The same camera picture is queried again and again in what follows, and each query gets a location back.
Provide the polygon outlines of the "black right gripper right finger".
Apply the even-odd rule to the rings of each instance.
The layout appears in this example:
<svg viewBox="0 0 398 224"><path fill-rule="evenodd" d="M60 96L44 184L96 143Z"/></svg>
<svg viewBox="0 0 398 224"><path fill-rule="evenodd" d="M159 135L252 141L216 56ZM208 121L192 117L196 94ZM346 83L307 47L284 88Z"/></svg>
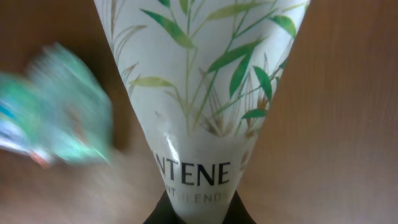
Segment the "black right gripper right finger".
<svg viewBox="0 0 398 224"><path fill-rule="evenodd" d="M238 192L235 191L231 203L229 205L223 224L256 224L254 219L241 200Z"/></svg>

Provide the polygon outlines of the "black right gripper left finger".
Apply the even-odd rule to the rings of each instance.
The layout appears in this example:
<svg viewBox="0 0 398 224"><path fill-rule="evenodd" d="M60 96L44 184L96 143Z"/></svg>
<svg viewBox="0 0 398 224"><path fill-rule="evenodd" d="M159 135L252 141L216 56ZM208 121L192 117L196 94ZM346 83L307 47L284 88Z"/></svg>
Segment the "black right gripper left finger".
<svg viewBox="0 0 398 224"><path fill-rule="evenodd" d="M143 224L185 224L185 222L175 213L169 196L163 192L155 209L146 218Z"/></svg>

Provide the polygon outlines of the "green wipes pack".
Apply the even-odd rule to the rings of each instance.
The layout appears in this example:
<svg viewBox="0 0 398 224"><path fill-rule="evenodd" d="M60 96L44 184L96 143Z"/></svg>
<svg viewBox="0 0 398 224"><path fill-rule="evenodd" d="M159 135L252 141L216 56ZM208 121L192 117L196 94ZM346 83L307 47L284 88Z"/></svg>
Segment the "green wipes pack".
<svg viewBox="0 0 398 224"><path fill-rule="evenodd" d="M44 164L106 162L112 149L112 104L85 63L53 43L30 61L27 73L41 121L34 157Z"/></svg>

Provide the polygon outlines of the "white Pantene tube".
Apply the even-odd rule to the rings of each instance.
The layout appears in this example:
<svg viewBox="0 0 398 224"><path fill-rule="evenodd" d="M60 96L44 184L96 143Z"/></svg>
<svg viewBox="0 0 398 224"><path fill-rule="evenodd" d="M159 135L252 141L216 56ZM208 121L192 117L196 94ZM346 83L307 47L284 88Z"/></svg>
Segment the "white Pantene tube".
<svg viewBox="0 0 398 224"><path fill-rule="evenodd" d="M309 2L95 6L175 213L222 223Z"/></svg>

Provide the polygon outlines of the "teal Kleenex tissue pack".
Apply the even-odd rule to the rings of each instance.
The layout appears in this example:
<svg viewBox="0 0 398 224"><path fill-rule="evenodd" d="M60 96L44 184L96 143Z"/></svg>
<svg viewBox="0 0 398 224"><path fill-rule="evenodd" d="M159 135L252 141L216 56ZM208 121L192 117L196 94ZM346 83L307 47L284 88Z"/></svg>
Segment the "teal Kleenex tissue pack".
<svg viewBox="0 0 398 224"><path fill-rule="evenodd" d="M37 143L37 96L25 80L1 73L1 148L28 155Z"/></svg>

